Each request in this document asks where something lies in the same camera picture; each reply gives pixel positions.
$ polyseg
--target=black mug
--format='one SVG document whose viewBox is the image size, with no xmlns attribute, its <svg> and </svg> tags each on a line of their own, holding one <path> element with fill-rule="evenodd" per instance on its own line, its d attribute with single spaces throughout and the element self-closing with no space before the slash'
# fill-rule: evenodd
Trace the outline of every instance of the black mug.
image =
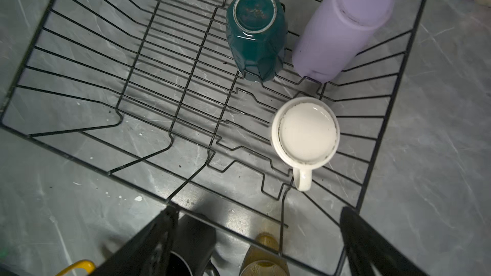
<svg viewBox="0 0 491 276">
<path fill-rule="evenodd" d="M 215 228 L 189 215 L 183 216 L 177 224 L 166 275 L 202 276 L 205 271 L 218 275 L 210 261 L 216 243 Z"/>
</svg>

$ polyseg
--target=yellow handle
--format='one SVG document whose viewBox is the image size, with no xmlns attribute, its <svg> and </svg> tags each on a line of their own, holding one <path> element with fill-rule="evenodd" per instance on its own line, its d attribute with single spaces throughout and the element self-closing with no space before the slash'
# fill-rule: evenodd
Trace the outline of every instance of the yellow handle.
<svg viewBox="0 0 491 276">
<path fill-rule="evenodd" d="M 95 264 L 94 264 L 94 262 L 92 262 L 90 260 L 80 260 L 80 261 L 75 262 L 71 266 L 64 268 L 63 271 L 56 274 L 56 276 L 65 275 L 66 273 L 70 272 L 71 270 L 77 269 L 77 268 L 84 269 L 87 271 L 87 273 L 90 274 L 90 273 L 94 272 Z"/>
</svg>

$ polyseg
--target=purple bottle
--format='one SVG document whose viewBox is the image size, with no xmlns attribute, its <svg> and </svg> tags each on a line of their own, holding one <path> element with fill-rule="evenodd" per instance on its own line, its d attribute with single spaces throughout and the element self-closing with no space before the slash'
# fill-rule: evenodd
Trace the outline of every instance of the purple bottle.
<svg viewBox="0 0 491 276">
<path fill-rule="evenodd" d="M 292 54 L 297 73 L 332 80 L 390 18 L 394 0 L 323 0 Z"/>
</svg>

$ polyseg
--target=green ceramic mug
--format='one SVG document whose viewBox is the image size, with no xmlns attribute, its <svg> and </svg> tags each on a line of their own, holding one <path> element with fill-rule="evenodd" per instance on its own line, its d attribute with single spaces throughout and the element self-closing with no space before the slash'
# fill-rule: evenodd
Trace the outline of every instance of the green ceramic mug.
<svg viewBox="0 0 491 276">
<path fill-rule="evenodd" d="M 279 0 L 233 0 L 227 9 L 227 40 L 237 68 L 251 81 L 265 82 L 283 67 L 285 12 Z"/>
</svg>

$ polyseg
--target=white mug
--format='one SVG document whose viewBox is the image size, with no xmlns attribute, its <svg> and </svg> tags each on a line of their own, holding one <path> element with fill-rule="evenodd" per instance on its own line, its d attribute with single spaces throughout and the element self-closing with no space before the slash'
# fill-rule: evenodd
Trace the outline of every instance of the white mug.
<svg viewBox="0 0 491 276">
<path fill-rule="evenodd" d="M 274 115 L 271 145 L 293 168 L 295 187 L 308 191 L 312 170 L 325 165 L 339 146 L 339 123 L 334 112 L 313 97 L 298 97 L 285 103 Z"/>
</svg>

